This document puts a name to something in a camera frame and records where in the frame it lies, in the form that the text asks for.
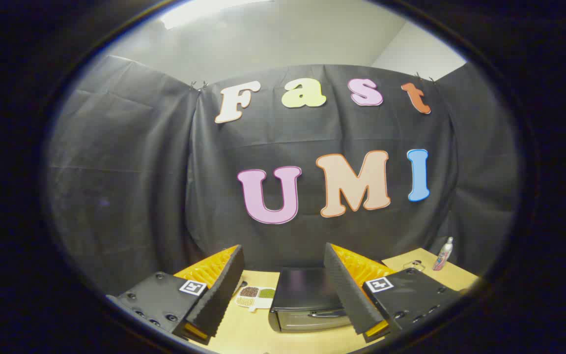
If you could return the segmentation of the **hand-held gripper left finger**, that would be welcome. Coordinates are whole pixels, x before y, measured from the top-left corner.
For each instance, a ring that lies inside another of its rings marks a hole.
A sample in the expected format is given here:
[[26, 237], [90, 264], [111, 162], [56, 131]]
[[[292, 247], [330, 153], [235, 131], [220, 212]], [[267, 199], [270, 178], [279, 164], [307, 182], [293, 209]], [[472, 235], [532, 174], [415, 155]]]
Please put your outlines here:
[[235, 245], [176, 274], [155, 272], [127, 291], [106, 298], [166, 337], [207, 345], [242, 282], [243, 270], [243, 247]]

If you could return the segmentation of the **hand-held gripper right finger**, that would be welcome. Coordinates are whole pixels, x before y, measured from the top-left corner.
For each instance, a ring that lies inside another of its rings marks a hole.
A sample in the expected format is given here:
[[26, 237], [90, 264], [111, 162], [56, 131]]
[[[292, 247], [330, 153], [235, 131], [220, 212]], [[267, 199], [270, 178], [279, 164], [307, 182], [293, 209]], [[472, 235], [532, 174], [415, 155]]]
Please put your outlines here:
[[418, 331], [462, 298], [418, 267], [395, 271], [332, 243], [324, 247], [323, 264], [353, 329], [366, 342]]

